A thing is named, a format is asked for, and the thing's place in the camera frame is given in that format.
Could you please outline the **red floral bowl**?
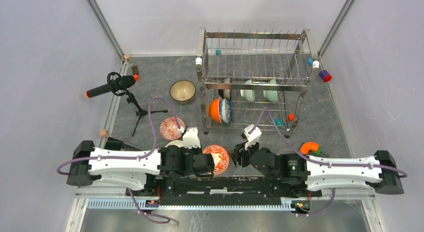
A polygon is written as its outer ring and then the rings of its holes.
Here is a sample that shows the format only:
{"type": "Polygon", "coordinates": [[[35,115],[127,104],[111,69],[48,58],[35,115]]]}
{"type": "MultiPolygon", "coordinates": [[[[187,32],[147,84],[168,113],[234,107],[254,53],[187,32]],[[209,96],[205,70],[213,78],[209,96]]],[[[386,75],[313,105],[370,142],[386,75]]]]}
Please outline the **red floral bowl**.
{"type": "Polygon", "coordinates": [[[212,155],[214,161],[213,173],[215,176],[223,174],[229,168],[230,156],[222,146],[209,145],[203,149],[202,153],[212,155]]]}

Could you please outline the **red white patterned bowl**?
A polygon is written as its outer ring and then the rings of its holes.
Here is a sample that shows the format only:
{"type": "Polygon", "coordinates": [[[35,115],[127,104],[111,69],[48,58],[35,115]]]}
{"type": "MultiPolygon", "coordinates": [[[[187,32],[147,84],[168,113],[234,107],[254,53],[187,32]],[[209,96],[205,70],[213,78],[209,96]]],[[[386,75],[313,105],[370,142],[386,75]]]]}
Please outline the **red white patterned bowl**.
{"type": "Polygon", "coordinates": [[[173,116],[164,119],[159,127],[160,135],[168,141],[178,140],[183,136],[186,125],[181,118],[177,118],[178,124],[182,128],[182,131],[179,130],[177,122],[173,116]]]}

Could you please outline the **blue white patterned bowl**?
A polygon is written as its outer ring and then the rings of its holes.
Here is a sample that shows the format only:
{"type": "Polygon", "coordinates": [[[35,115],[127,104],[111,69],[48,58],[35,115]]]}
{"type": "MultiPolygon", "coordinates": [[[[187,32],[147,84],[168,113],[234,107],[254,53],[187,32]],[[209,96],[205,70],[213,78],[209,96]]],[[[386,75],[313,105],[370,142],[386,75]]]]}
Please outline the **blue white patterned bowl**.
{"type": "Polygon", "coordinates": [[[221,122],[223,124],[232,123],[232,104],[228,98],[221,101],[221,122]]]}

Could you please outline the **orange bowl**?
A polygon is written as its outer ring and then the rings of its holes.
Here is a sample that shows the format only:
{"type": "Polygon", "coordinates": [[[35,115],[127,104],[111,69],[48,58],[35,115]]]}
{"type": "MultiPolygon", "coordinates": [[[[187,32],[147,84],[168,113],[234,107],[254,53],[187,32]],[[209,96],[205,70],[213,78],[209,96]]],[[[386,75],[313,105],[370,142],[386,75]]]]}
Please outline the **orange bowl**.
{"type": "Polygon", "coordinates": [[[220,112],[220,106],[221,106],[222,98],[218,97],[214,99],[208,106],[208,116],[211,118],[211,120],[215,123],[221,124],[221,112],[220,112]]]}

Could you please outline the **steel dish rack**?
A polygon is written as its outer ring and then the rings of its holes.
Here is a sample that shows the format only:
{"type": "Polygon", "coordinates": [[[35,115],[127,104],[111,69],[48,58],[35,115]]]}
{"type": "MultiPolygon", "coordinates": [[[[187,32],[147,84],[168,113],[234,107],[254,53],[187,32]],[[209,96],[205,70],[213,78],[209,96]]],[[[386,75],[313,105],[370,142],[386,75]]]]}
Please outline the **steel dish rack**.
{"type": "Polygon", "coordinates": [[[319,55],[311,29],[301,32],[275,31],[208,31],[201,27],[195,54],[196,75],[200,92],[202,130],[242,129],[258,121],[264,107],[272,113],[258,126],[263,131],[274,129],[274,118],[289,138],[298,125],[304,98],[313,73],[320,68],[319,55]],[[313,58],[313,66],[307,60],[313,58]],[[231,84],[223,83],[231,78],[231,84]],[[267,84],[276,79],[276,85],[267,84]],[[232,123],[216,123],[208,116],[209,104],[223,97],[223,89],[232,92],[232,123]],[[240,90],[254,90],[255,102],[248,102],[240,90]],[[263,91],[278,91],[278,103],[268,101],[263,91]],[[293,121],[288,115],[294,114],[293,121]]]}

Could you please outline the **brown beige bowl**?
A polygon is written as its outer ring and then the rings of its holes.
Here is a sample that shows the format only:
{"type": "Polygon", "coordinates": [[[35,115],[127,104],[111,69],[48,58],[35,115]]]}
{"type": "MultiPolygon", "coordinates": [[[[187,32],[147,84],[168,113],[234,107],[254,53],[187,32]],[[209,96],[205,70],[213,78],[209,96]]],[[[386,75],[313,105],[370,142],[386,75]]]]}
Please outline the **brown beige bowl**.
{"type": "Polygon", "coordinates": [[[196,86],[190,80],[178,80],[169,89],[171,98],[179,104],[188,104],[194,100],[196,86]]]}

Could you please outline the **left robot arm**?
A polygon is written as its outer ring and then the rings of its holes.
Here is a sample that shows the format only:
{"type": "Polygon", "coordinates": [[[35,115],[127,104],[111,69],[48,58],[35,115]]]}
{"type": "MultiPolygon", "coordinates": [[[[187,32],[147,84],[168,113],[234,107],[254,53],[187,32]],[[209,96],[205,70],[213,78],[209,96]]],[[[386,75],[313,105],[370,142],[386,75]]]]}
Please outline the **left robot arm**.
{"type": "Polygon", "coordinates": [[[85,187],[100,181],[151,196],[157,190],[156,176],[172,179],[191,175],[211,177],[214,169],[213,156],[198,148],[170,145],[152,152],[110,150],[84,140],[74,150],[66,183],[85,187]]]}

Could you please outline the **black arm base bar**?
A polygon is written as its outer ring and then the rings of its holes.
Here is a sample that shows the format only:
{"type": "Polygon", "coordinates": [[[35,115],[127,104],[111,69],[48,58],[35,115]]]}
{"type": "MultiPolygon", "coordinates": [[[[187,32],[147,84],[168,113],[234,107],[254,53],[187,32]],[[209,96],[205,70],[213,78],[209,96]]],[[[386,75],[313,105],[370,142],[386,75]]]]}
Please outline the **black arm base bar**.
{"type": "Polygon", "coordinates": [[[149,179],[135,197],[157,196],[163,206],[257,206],[278,205],[281,198],[320,197],[304,182],[264,176],[157,177],[149,179]]]}

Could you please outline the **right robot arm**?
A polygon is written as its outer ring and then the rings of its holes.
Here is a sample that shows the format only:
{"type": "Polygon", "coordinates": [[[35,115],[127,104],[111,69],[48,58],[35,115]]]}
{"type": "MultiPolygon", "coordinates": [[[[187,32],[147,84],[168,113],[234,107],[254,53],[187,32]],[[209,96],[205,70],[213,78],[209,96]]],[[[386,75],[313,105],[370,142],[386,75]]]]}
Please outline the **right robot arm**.
{"type": "Polygon", "coordinates": [[[326,189],[373,189],[377,194],[404,194],[401,172],[387,150],[361,158],[325,158],[297,153],[275,154],[256,143],[237,144],[229,154],[237,167],[252,166],[272,181],[289,185],[295,196],[326,189]]]}

